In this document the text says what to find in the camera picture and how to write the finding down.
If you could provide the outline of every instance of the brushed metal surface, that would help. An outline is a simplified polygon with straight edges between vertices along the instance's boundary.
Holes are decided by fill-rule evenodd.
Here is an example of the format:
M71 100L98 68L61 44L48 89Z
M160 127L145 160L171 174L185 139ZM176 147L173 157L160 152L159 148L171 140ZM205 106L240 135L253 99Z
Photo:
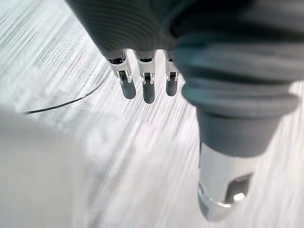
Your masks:
M156 55L156 99L123 97L105 59L62 0L0 0L0 102L17 112L64 103L102 83L91 97L33 119L70 132L91 155L94 228L300 228L304 224L303 105L285 117L259 164L249 198L227 220L200 214L194 108L166 95ZM303 83L293 86L303 96Z

